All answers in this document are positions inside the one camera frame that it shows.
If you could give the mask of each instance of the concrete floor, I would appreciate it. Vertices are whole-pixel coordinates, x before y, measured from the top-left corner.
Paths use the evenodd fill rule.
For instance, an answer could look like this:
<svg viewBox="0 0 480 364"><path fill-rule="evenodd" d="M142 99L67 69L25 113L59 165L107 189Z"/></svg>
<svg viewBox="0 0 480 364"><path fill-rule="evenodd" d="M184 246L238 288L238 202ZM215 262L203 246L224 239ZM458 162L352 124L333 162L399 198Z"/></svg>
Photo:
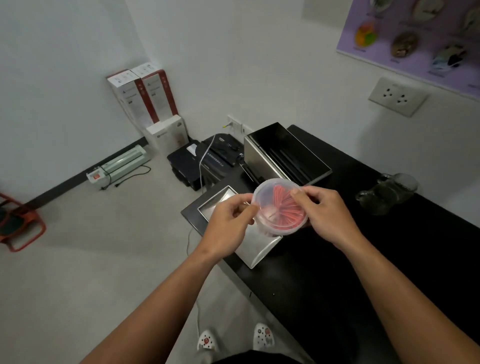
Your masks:
<svg viewBox="0 0 480 364"><path fill-rule="evenodd" d="M167 160L120 187L85 182L42 209L47 232L19 253L0 246L0 352L3 363L75 363L90 352L185 258L191 230L180 211L196 199ZM193 231L190 251L200 240ZM301 347L226 264L199 295L200 331L214 328L230 354L252 346L266 322L278 351ZM168 359L189 361L197 342L197 308Z"/></svg>

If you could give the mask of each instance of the glass cup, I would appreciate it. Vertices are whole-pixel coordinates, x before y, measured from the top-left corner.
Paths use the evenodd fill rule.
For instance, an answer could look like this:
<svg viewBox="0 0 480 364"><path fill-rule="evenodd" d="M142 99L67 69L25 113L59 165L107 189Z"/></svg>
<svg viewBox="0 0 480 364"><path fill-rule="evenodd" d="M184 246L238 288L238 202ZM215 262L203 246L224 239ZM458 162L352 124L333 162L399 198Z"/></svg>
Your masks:
<svg viewBox="0 0 480 364"><path fill-rule="evenodd" d="M390 209L411 198L418 189L418 182L404 173L382 174L378 184L368 191L360 191L355 198L372 215L386 215Z"/></svg>

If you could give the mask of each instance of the white box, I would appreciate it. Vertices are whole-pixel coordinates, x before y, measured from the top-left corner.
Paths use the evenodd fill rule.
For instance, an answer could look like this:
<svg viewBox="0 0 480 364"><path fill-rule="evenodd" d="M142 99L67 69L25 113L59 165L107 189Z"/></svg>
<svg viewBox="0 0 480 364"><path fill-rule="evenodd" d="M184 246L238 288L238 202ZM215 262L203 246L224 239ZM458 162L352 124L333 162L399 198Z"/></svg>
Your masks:
<svg viewBox="0 0 480 364"><path fill-rule="evenodd" d="M107 77L115 96L132 121L141 130L158 121L145 86L136 74L124 70Z"/></svg>
<svg viewBox="0 0 480 364"><path fill-rule="evenodd" d="M178 115L177 106L164 70L152 62L147 62L132 68L131 71L142 79L160 121Z"/></svg>
<svg viewBox="0 0 480 364"><path fill-rule="evenodd" d="M149 126L144 134L149 145L165 157L188 143L185 121L179 115Z"/></svg>

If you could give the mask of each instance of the forearm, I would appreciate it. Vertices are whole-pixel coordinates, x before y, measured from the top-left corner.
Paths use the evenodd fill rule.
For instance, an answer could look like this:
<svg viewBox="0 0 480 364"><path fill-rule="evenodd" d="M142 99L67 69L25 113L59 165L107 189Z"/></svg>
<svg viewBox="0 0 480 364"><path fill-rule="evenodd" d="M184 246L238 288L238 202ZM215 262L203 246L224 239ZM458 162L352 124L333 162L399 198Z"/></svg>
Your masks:
<svg viewBox="0 0 480 364"><path fill-rule="evenodd" d="M480 363L480 347L363 237L346 251L405 364Z"/></svg>
<svg viewBox="0 0 480 364"><path fill-rule="evenodd" d="M163 363L217 263L193 252L82 363Z"/></svg>

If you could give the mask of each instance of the white crocs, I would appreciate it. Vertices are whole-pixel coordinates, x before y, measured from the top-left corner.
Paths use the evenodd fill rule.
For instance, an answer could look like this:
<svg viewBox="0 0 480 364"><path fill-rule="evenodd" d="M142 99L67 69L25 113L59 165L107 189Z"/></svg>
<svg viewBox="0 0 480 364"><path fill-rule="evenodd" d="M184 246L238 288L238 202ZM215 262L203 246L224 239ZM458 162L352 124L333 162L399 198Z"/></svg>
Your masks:
<svg viewBox="0 0 480 364"><path fill-rule="evenodd" d="M216 338L210 330L205 330L198 338L197 350L200 349L216 350Z"/></svg>
<svg viewBox="0 0 480 364"><path fill-rule="evenodd" d="M257 324L253 332L253 350L260 351L275 346L275 339L270 328L265 324Z"/></svg>

